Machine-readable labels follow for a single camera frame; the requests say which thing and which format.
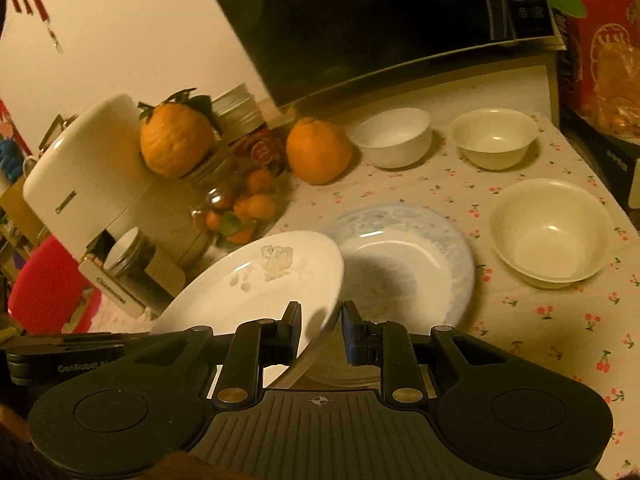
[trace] red gift box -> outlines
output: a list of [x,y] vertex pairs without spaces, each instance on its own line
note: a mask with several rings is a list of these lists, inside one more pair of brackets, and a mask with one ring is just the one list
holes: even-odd
[[620,41],[638,46],[636,0],[582,0],[585,18],[571,18],[554,9],[567,47],[558,63],[560,99],[580,115],[587,114],[603,44]]

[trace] red chair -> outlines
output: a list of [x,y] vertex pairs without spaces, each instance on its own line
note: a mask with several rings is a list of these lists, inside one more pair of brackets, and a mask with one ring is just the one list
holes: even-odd
[[33,251],[18,274],[8,311],[31,334],[60,333],[76,308],[85,300],[88,305],[74,333],[85,333],[100,307],[101,294],[88,295],[91,283],[78,270],[71,254],[49,236]]

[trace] metal screw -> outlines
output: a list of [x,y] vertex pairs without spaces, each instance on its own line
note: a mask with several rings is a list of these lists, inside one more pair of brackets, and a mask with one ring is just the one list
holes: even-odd
[[414,402],[422,400],[424,397],[422,392],[415,388],[398,388],[397,390],[394,390],[391,396],[403,404],[413,404]]
[[242,402],[249,394],[242,388],[225,388],[218,392],[218,399],[227,404],[235,404],[236,402]]

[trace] glass jar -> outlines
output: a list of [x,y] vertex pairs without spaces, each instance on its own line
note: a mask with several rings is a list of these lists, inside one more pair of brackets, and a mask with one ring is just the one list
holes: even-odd
[[286,166],[284,144],[267,126],[259,106],[244,84],[211,103],[222,139],[238,157],[250,157],[274,176]]
[[196,225],[217,235],[218,247],[233,250],[261,237],[284,212],[286,175],[275,177],[250,156],[238,156],[224,142],[182,178],[201,190],[192,211]]

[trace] blue rimmed plate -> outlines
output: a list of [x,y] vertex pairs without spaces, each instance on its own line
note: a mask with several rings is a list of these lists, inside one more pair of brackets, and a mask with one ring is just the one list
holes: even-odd
[[[356,303],[362,318],[402,323],[428,334],[455,326],[474,288],[475,270],[465,238],[428,209],[387,205],[338,218],[325,233],[344,257],[342,300]],[[306,373],[321,383],[364,386],[379,379],[375,367],[347,364],[340,325]]]

